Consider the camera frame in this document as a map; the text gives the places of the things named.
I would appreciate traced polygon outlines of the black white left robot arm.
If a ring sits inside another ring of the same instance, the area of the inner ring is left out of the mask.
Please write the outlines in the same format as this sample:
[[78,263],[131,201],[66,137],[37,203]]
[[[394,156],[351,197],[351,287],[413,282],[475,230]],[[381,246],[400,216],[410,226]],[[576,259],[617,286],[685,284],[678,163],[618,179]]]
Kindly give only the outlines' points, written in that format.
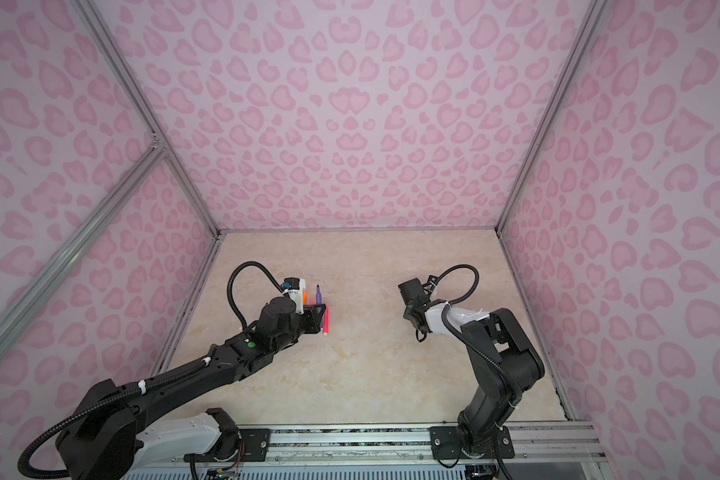
[[321,333],[325,312],[324,304],[315,304],[298,313],[292,300],[276,297],[246,331],[211,345],[199,359],[143,381],[95,384],[55,440],[68,476],[123,477],[146,449],[138,434],[195,398],[254,375],[302,335]]

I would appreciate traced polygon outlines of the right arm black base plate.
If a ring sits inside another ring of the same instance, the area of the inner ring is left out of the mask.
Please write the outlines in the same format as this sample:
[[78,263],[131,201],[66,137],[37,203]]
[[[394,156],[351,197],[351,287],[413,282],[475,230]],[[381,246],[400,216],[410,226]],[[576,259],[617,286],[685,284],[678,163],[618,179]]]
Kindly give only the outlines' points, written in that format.
[[515,449],[509,430],[491,429],[476,437],[465,428],[454,425],[436,425],[428,428],[432,457],[441,462],[455,460],[514,459]]

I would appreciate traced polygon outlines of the pink highlighter pen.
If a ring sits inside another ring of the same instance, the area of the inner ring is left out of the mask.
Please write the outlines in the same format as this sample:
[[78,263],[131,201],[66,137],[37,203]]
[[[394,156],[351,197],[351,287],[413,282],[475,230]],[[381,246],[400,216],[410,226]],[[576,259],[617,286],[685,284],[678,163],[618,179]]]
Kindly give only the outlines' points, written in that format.
[[327,304],[322,318],[322,333],[323,335],[329,335],[330,333],[330,307]]

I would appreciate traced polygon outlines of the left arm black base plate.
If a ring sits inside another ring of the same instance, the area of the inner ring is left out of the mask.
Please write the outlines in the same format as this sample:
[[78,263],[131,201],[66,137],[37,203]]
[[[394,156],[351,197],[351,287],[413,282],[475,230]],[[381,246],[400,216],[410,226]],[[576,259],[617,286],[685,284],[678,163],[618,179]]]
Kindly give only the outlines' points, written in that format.
[[198,463],[263,462],[269,449],[272,430],[267,428],[243,428],[225,432],[219,428],[211,430],[213,443],[204,453],[185,454],[182,460],[190,462],[193,457]]

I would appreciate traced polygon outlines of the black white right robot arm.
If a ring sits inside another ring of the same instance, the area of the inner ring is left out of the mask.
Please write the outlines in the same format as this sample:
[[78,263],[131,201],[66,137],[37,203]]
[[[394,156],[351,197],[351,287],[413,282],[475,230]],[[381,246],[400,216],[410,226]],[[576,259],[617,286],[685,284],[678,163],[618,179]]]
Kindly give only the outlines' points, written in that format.
[[506,308],[473,311],[434,300],[434,284],[418,279],[398,285],[403,317],[418,341],[434,334],[458,340],[467,351],[477,381],[470,403],[453,428],[430,429],[433,457],[510,459],[515,456],[505,423],[525,392],[545,376],[545,366],[523,327]]

